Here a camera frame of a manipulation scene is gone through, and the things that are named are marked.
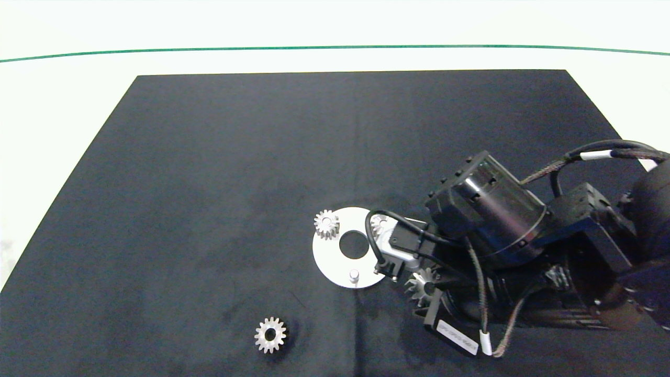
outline gear hole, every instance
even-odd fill
[[[340,251],[347,258],[363,258],[369,247],[368,237],[357,230],[350,230],[340,237]]]
[[[267,329],[265,330],[265,340],[267,341],[273,341],[275,340],[275,337],[277,336],[277,332],[274,329]]]

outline plate hole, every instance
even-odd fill
[[[340,251],[347,258],[363,258],[369,247],[368,237],[359,231],[350,230],[340,237]]]

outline metal disc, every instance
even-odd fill
[[[349,231],[365,235],[365,217],[368,212],[370,211],[360,207],[333,211],[340,219],[338,234],[332,239],[323,239],[315,232],[312,239],[314,261],[319,270],[328,280],[344,288],[365,288],[384,279],[384,275],[375,274],[377,259],[370,246],[366,254],[358,259],[345,256],[340,249],[340,237]]]

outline silver gear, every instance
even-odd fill
[[[418,300],[417,306],[422,307],[433,297],[432,294],[428,294],[425,291],[426,283],[434,283],[436,280],[435,271],[431,270],[430,267],[426,269],[421,268],[417,272],[414,272],[412,278],[405,283],[405,285],[410,286],[405,292],[412,292],[411,299]]]
[[[389,217],[386,215],[373,215],[370,219],[370,226],[373,229],[373,237],[378,238],[384,231],[384,226],[388,224]]]
[[[331,210],[323,210],[314,217],[316,233],[324,239],[335,238],[340,232],[340,219]]]
[[[279,351],[279,346],[284,344],[284,338],[287,337],[287,329],[284,327],[284,322],[281,322],[279,318],[270,317],[270,319],[265,319],[264,322],[259,323],[260,327],[256,329],[256,335],[253,337],[256,338],[256,345],[258,345],[258,350],[263,350],[264,354],[267,354],[268,351],[272,354],[275,350]],[[273,329],[275,331],[275,337],[272,340],[267,340],[265,338],[265,333]]]

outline black mat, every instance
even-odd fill
[[[140,76],[0,295],[0,375],[666,376],[649,320],[520,329],[505,359],[472,360],[400,284],[340,288],[312,258],[321,209],[427,219],[425,194],[470,154],[523,177],[616,137],[564,71]],[[598,161],[563,183],[615,199],[642,172]],[[253,338],[270,316],[292,339],[272,357]]]

